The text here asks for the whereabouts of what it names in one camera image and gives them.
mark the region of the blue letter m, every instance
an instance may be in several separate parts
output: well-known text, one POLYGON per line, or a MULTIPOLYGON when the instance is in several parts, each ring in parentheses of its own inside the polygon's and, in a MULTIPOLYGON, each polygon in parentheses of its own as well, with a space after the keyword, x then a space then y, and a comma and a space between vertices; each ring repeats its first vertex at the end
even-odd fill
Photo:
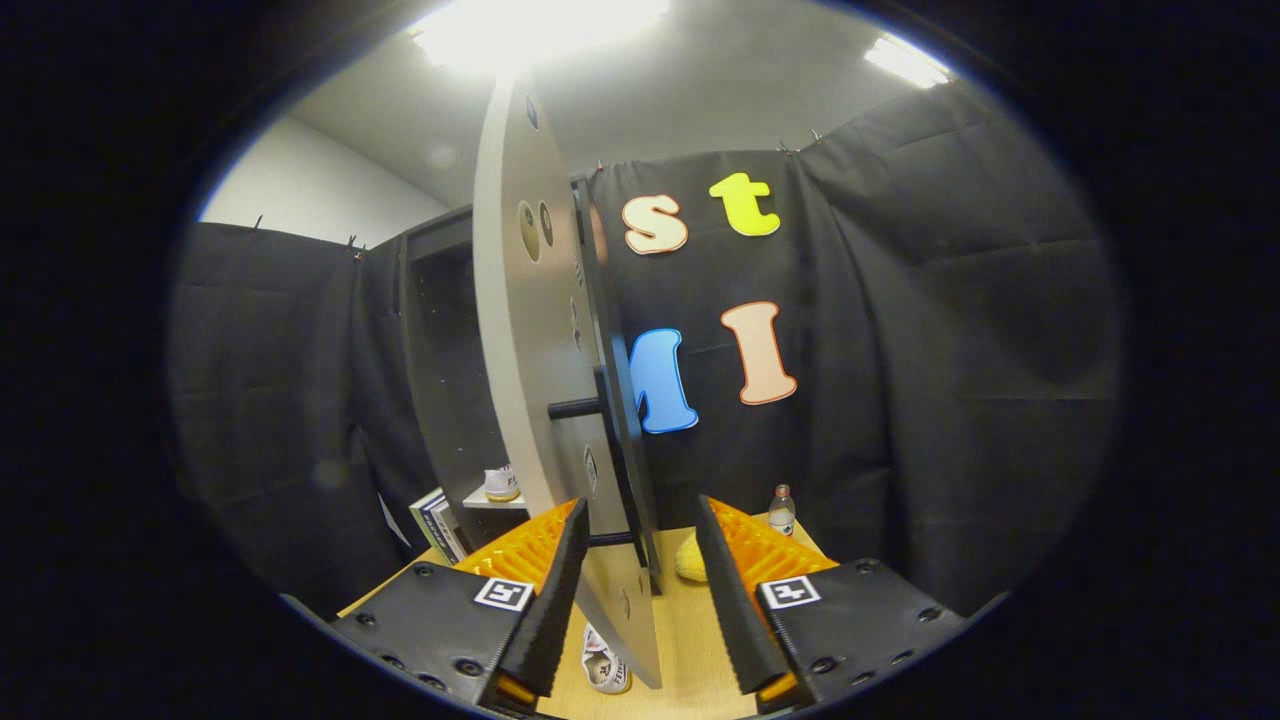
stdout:
POLYGON ((676 346, 680 332, 658 328, 641 333, 631 346, 631 387, 635 389, 636 411, 648 400, 649 414, 644 419, 646 433, 669 433, 698 424, 698 413, 685 402, 685 388, 680 384, 680 365, 676 364, 676 346))

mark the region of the ceiling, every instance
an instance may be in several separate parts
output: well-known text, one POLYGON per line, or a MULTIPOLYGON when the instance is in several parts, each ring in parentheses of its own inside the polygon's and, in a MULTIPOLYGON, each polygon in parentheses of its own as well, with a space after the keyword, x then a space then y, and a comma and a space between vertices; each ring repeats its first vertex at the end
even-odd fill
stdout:
MULTIPOLYGON (((708 150, 803 147, 914 86, 863 60, 879 31, 805 0, 672 0, 634 37, 534 68, 571 173, 708 150)), ((407 32, 289 113, 449 208, 471 201, 493 77, 433 67, 407 32)))

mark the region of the water bottle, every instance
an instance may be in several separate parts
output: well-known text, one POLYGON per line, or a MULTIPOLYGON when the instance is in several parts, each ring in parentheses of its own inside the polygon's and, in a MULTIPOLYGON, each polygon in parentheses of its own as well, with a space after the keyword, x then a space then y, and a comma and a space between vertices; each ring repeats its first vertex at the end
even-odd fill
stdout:
POLYGON ((796 524, 796 501, 791 500, 791 486, 781 484, 773 489, 773 502, 769 503, 769 527, 790 536, 796 524))

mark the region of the ceiling light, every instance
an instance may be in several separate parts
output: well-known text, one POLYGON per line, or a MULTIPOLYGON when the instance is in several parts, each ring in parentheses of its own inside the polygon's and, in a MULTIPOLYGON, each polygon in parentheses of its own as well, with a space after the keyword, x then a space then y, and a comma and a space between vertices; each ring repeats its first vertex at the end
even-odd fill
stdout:
POLYGON ((668 0, 458 0, 410 32, 434 65, 512 70, 634 35, 667 6, 668 0))
POLYGON ((870 63, 922 88, 951 82, 942 63, 925 55, 904 40, 886 35, 864 55, 870 63))

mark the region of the white shoe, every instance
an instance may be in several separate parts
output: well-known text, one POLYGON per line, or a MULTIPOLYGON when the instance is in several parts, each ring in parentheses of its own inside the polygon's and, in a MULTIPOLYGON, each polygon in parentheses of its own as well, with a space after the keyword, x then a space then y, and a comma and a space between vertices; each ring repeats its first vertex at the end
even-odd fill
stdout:
POLYGON ((511 502, 520 497, 520 486, 516 484, 516 473, 511 465, 484 471, 484 496, 494 502, 511 502))
POLYGON ((625 693, 631 687, 626 664, 613 655, 590 623, 582 633, 582 669, 586 670, 586 682, 604 694, 625 693))

